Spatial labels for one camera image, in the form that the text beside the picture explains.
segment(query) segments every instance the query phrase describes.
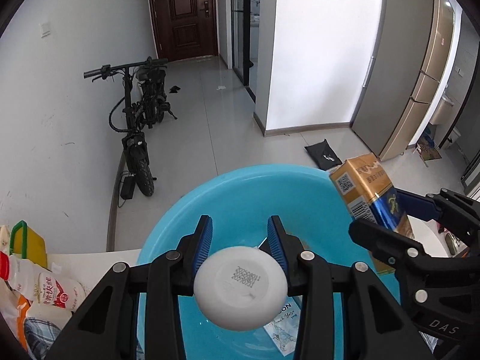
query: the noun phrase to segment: light switch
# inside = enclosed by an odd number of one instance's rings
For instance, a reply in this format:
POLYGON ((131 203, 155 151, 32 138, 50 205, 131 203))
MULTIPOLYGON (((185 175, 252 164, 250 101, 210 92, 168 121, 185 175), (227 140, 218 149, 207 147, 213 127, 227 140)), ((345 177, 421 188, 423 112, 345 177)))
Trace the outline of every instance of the light switch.
POLYGON ((40 24, 40 37, 45 38, 50 34, 50 22, 40 24))

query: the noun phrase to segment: dark brown door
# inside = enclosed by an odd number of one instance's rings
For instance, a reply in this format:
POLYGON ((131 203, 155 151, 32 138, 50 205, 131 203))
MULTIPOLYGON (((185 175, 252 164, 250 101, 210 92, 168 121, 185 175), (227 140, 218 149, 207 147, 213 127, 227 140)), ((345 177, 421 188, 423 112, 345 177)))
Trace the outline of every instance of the dark brown door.
POLYGON ((215 0, 150 0, 157 52, 169 61, 217 54, 215 0))

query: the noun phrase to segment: blue plastic tub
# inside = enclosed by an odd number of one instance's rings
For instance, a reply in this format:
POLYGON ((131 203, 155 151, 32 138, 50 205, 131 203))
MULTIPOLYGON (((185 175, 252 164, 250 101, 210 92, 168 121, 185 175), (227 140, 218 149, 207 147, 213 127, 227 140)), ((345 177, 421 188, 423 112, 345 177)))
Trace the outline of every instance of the blue plastic tub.
MULTIPOLYGON (((235 245, 258 246, 266 237, 267 219, 279 215, 287 232, 328 262, 351 266, 365 261, 368 252, 348 235, 351 222, 328 173, 304 166, 272 164, 238 169, 220 175, 181 198, 154 227, 138 258, 149 263, 176 248, 180 238, 195 231, 200 215, 213 219, 210 253, 235 245)), ((382 281, 398 299, 393 275, 382 281)), ((283 357, 263 328, 231 332, 202 315, 195 299, 180 297, 181 324, 188 360, 291 359, 283 357)), ((335 358, 343 358, 341 303, 335 306, 335 358)), ((141 299, 138 339, 143 345, 145 297, 141 299)))

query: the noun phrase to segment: green handle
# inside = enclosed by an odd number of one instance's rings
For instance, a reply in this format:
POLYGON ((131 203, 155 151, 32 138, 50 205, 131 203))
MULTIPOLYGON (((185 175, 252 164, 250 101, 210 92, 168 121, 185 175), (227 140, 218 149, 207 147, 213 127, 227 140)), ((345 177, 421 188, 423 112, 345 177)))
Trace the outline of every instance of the green handle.
POLYGON ((27 226, 27 222, 25 222, 25 221, 20 221, 15 226, 13 226, 13 229, 11 230, 10 254, 13 254, 13 252, 14 252, 15 234, 20 228, 23 229, 23 232, 22 232, 22 258, 26 259, 27 258, 27 231, 28 231, 28 226, 27 226))

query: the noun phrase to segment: carton box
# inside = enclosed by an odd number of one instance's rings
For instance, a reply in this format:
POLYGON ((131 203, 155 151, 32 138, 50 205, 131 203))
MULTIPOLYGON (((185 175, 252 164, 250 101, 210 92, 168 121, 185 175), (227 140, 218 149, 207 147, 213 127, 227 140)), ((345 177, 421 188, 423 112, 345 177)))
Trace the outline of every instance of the carton box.
MULTIPOLYGON (((364 218, 413 239, 397 190, 373 153, 346 160, 330 178, 353 219, 364 218)), ((379 275, 394 271, 373 257, 372 261, 379 275)))

